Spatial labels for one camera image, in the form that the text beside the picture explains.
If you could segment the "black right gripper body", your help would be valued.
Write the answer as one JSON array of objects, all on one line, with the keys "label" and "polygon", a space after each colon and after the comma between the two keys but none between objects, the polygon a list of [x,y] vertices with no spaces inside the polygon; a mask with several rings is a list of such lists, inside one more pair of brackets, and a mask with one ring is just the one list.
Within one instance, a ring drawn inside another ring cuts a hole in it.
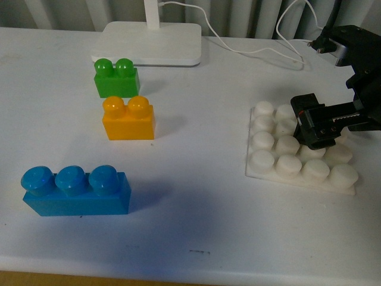
[{"label": "black right gripper body", "polygon": [[354,75],[346,86],[361,103],[360,114],[369,122],[349,127],[350,131],[380,129],[380,36],[357,26],[324,28],[321,35],[308,43],[314,50],[333,52],[341,44],[348,48],[348,59]]}]

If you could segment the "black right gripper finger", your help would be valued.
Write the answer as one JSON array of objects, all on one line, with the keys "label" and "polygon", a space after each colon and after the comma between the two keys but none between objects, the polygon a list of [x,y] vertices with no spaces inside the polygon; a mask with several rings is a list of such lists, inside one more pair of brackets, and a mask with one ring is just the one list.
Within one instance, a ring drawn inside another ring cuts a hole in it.
[{"label": "black right gripper finger", "polygon": [[321,119],[313,119],[312,111],[315,110],[300,112],[294,131],[298,142],[312,150],[332,147],[343,128],[369,122],[368,117],[357,112],[350,102],[328,107],[324,105]]},{"label": "black right gripper finger", "polygon": [[321,119],[322,118],[322,108],[324,104],[320,104],[315,96],[315,94],[306,94],[306,95],[298,95],[291,99],[291,106],[295,113],[295,117],[298,119],[299,114],[302,110],[310,110],[312,111],[313,119]]}]

